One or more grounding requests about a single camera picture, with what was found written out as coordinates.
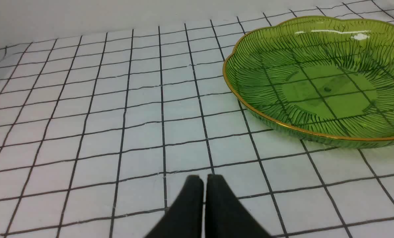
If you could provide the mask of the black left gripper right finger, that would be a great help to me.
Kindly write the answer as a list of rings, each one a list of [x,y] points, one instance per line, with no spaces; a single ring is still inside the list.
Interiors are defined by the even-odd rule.
[[[205,205],[206,238],[271,238],[239,202],[222,175],[209,174]]]

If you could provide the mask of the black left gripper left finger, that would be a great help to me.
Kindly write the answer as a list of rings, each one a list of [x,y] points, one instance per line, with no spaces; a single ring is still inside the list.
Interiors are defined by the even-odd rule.
[[[200,238],[203,191],[201,178],[189,175],[175,201],[146,238]]]

